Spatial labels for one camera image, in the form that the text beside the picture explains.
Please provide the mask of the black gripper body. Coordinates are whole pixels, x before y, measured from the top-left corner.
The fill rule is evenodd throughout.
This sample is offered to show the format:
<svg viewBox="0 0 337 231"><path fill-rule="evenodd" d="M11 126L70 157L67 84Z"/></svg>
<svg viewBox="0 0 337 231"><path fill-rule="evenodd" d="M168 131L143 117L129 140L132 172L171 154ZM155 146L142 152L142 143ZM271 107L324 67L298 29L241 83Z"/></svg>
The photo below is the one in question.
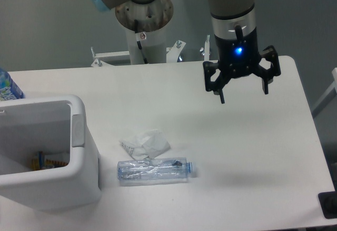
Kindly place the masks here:
<svg viewBox="0 0 337 231"><path fill-rule="evenodd" d="M257 30L254 29L242 40L215 38L219 54L219 70L223 77L240 78L252 73L261 56L257 44Z"/></svg>

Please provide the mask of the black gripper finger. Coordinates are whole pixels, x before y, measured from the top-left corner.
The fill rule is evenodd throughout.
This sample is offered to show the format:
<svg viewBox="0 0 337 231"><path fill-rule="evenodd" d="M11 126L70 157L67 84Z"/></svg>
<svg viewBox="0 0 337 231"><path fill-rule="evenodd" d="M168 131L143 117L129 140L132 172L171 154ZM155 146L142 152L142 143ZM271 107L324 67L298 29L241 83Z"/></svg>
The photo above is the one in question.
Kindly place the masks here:
<svg viewBox="0 0 337 231"><path fill-rule="evenodd" d="M216 78L216 80L212 81L211 77L216 73L217 69L220 71L220 73ZM214 95L219 95L221 103L224 104L225 98L223 94L223 88L232 79L233 72L226 71L220 64L220 61L216 63L204 61L203 70L204 70L205 90L207 92L213 92Z"/></svg>
<svg viewBox="0 0 337 231"><path fill-rule="evenodd" d="M257 55L258 62L253 66L253 74L261 78L263 92L267 95L273 78L281 75L279 56L273 45L268 46L261 53L258 52ZM270 63L269 68L266 69L260 65L262 59Z"/></svg>

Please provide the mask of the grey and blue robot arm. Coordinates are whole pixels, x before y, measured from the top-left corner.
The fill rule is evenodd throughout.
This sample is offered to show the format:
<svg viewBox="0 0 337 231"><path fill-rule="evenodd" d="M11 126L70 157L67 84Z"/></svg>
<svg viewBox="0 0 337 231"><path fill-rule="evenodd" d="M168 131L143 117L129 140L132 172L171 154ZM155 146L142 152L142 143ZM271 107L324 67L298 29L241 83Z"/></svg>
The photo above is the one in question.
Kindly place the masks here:
<svg viewBox="0 0 337 231"><path fill-rule="evenodd" d="M257 45L254 0L207 0L219 60L203 62L205 89L223 95L232 79L256 75L265 94L281 74L277 52ZM132 64L166 62L162 30L173 17L171 0L92 0L99 11L114 10L126 29Z"/></svg>

